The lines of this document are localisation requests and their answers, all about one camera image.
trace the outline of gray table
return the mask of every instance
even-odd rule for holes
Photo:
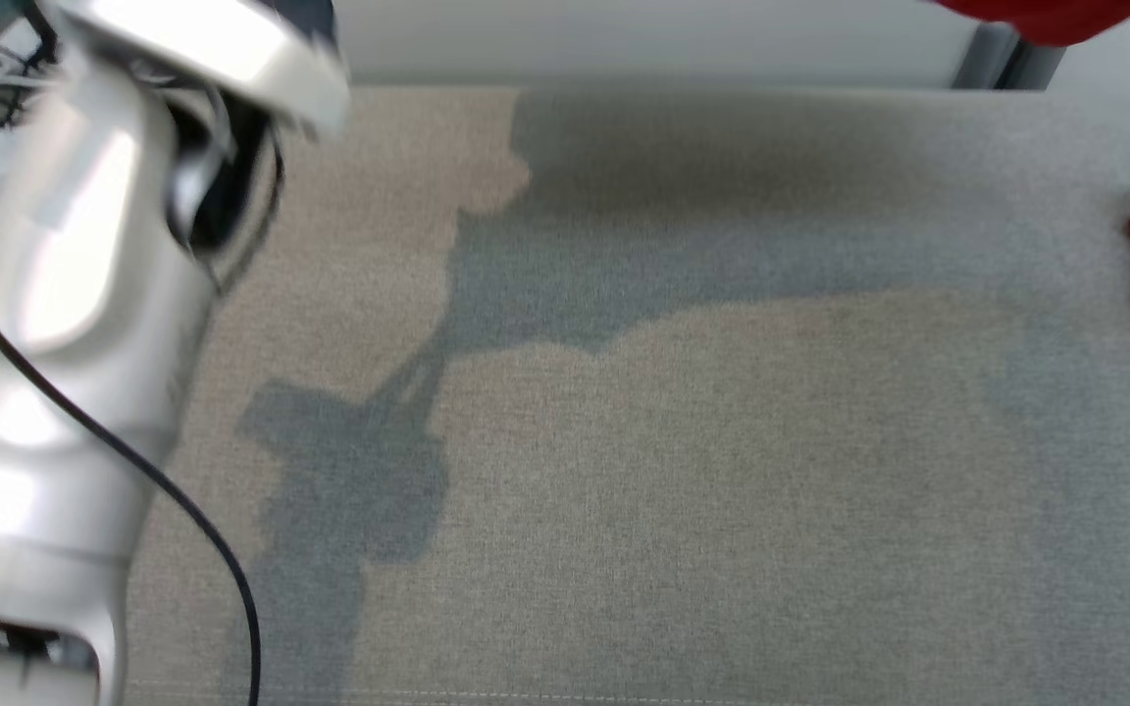
[[[172,472],[266,701],[1130,705],[1130,103],[359,93]],[[158,504],[131,700],[236,703]]]

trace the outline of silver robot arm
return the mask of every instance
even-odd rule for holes
[[[43,9],[68,70],[0,188],[0,330],[68,398],[163,465],[219,296],[190,246],[197,220],[182,211],[179,223],[167,204],[180,181],[202,197],[219,175],[180,174],[179,115],[129,61],[153,59],[243,113],[322,133],[345,121],[346,67],[325,41],[242,0],[50,0]],[[0,706],[120,705],[125,582],[151,499],[142,473],[0,354]]]

